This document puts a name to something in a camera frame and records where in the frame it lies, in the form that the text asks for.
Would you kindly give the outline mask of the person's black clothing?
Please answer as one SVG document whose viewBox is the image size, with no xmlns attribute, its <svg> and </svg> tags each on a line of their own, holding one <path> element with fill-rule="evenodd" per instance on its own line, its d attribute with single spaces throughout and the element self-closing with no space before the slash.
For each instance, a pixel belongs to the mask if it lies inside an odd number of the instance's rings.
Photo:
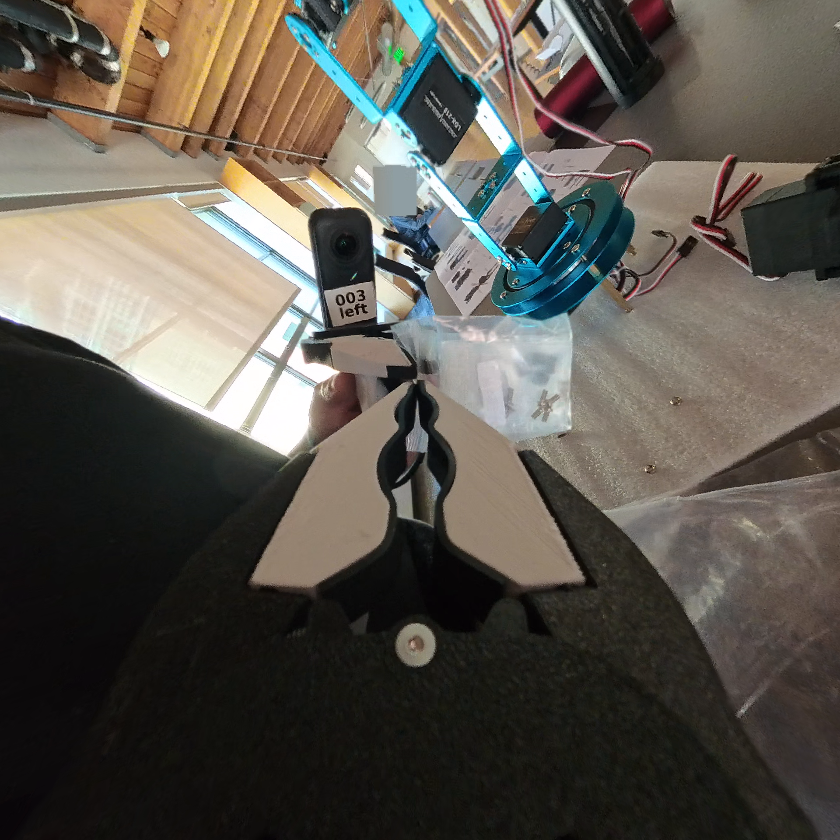
<svg viewBox="0 0 840 840">
<path fill-rule="evenodd" d="M 76 757 L 184 564 L 288 462 L 2 319 L 2 838 Z"/>
</svg>

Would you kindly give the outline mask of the large clear parts bag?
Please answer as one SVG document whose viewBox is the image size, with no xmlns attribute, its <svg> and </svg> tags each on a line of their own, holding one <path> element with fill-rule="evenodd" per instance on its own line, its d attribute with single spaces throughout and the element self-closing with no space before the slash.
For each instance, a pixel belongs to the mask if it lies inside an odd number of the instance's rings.
<svg viewBox="0 0 840 840">
<path fill-rule="evenodd" d="M 607 512 L 677 596 L 820 838 L 839 837 L 838 456 L 827 430 Z"/>
</svg>

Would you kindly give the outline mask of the grey ceiling pipes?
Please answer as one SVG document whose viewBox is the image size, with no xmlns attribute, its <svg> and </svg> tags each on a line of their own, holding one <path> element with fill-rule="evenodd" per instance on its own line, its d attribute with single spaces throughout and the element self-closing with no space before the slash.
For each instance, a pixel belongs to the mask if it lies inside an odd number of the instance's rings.
<svg viewBox="0 0 840 840">
<path fill-rule="evenodd" d="M 114 86 L 122 78 L 117 47 L 69 6 L 51 1 L 1 2 L 2 71 L 33 73 L 56 56 L 89 79 Z"/>
</svg>

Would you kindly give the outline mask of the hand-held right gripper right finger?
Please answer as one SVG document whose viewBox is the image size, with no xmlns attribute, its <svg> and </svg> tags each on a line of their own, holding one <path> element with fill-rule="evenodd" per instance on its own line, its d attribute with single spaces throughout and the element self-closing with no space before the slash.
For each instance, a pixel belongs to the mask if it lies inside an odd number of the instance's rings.
<svg viewBox="0 0 840 840">
<path fill-rule="evenodd" d="M 444 548 L 510 592 L 585 583 L 585 574 L 515 446 L 431 384 L 418 386 L 434 526 Z"/>
</svg>

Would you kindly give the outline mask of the person's left hand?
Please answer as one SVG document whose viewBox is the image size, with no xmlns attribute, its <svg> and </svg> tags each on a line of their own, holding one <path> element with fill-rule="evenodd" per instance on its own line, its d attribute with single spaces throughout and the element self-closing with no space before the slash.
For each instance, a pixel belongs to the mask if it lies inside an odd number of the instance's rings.
<svg viewBox="0 0 840 840">
<path fill-rule="evenodd" d="M 361 414 L 355 375 L 336 373 L 319 383 L 313 391 L 308 419 L 308 447 L 338 432 Z"/>
</svg>

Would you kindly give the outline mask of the white foam mat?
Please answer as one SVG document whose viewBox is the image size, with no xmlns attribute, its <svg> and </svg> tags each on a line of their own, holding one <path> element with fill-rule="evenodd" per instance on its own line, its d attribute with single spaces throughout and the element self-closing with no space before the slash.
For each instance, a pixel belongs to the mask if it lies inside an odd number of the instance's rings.
<svg viewBox="0 0 840 840">
<path fill-rule="evenodd" d="M 812 271 L 761 280 L 699 238 L 631 312 L 602 290 L 576 309 L 572 429 L 517 447 L 612 509 L 836 429 L 838 294 Z"/>
</svg>

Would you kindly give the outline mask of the clear bag black parts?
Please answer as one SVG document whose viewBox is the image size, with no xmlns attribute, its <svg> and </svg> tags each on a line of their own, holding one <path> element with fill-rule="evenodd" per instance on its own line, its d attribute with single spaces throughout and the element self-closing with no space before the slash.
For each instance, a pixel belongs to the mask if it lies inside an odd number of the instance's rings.
<svg viewBox="0 0 840 840">
<path fill-rule="evenodd" d="M 572 428 L 570 317 L 429 316 L 439 391 L 510 441 Z"/>
</svg>

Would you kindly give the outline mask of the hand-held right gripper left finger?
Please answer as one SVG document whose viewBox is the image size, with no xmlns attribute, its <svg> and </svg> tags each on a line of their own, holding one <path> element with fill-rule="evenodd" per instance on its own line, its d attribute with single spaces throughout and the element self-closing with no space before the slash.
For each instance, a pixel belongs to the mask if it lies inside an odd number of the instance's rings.
<svg viewBox="0 0 840 840">
<path fill-rule="evenodd" d="M 416 384 L 405 382 L 315 448 L 252 586 L 315 596 L 383 555 L 416 406 Z"/>
</svg>

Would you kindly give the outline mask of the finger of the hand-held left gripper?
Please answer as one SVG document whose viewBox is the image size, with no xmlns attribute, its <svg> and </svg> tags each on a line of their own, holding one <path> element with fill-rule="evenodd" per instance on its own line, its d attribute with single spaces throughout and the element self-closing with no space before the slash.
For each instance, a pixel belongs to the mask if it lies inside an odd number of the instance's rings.
<svg viewBox="0 0 840 840">
<path fill-rule="evenodd" d="M 396 340 L 332 340 L 330 360 L 334 370 L 355 377 L 363 411 L 415 380 L 415 360 Z"/>
<path fill-rule="evenodd" d="M 413 360 L 416 378 L 436 381 L 436 322 L 395 322 L 386 331 Z"/>
</svg>

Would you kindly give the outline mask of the black servo claw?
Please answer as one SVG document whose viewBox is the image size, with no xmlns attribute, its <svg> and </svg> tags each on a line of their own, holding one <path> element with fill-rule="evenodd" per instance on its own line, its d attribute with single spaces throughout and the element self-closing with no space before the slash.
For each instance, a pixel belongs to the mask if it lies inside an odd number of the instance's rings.
<svg viewBox="0 0 840 840">
<path fill-rule="evenodd" d="M 803 179 L 763 192 L 741 210 L 750 270 L 773 279 L 813 271 L 839 278 L 839 156 Z"/>
</svg>

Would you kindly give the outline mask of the printed instruction sheet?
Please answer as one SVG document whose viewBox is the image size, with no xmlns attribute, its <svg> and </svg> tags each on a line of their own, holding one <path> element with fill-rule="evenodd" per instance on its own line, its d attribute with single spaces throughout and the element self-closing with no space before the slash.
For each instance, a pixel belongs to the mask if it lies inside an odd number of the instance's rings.
<svg viewBox="0 0 840 840">
<path fill-rule="evenodd" d="M 605 146 L 558 149 L 535 152 L 534 160 L 553 177 L 542 182 L 555 202 L 572 194 L 591 180 L 574 173 L 608 172 L 614 149 Z M 516 222 L 533 205 L 533 200 L 519 179 L 513 175 L 502 187 L 480 223 L 499 245 L 509 236 Z M 464 225 L 452 233 L 449 245 L 442 249 L 435 276 L 428 289 L 437 314 L 471 314 L 480 309 L 490 295 L 499 263 Z"/>
</svg>

